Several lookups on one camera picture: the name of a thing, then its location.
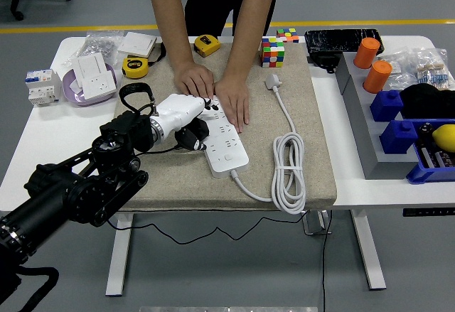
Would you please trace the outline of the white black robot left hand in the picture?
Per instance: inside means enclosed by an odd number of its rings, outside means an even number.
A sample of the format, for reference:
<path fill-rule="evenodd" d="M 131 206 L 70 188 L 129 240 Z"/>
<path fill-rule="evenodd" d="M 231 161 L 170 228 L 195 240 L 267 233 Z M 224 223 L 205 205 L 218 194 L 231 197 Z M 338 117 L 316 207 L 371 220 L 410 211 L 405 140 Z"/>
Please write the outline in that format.
<path fill-rule="evenodd" d="M 215 100 L 171 94 L 150 116 L 154 144 L 162 144 L 173 132 L 177 147 L 190 151 L 205 150 L 203 140 L 209 136 L 209 128 L 200 115 L 219 109 Z"/>

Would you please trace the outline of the person's left hand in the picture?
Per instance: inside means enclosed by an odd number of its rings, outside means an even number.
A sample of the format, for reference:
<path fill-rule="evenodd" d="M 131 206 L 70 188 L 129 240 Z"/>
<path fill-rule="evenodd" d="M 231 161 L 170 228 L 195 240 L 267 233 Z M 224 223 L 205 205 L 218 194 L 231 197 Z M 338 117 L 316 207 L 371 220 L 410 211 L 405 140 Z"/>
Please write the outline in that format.
<path fill-rule="evenodd" d="M 250 93 L 246 79 L 235 75 L 224 75 L 214 84 L 215 95 L 224 113 L 240 134 L 250 123 Z"/>

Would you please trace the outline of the person's right hand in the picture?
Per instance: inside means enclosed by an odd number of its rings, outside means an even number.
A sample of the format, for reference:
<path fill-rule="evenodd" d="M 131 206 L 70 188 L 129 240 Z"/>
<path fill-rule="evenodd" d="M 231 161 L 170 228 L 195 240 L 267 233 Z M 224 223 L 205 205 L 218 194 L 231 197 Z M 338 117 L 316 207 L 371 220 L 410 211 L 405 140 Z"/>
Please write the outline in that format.
<path fill-rule="evenodd" d="M 174 69 L 174 82 L 177 88 L 185 95 L 213 98 L 213 73 L 205 66 L 194 61 L 184 62 Z"/>

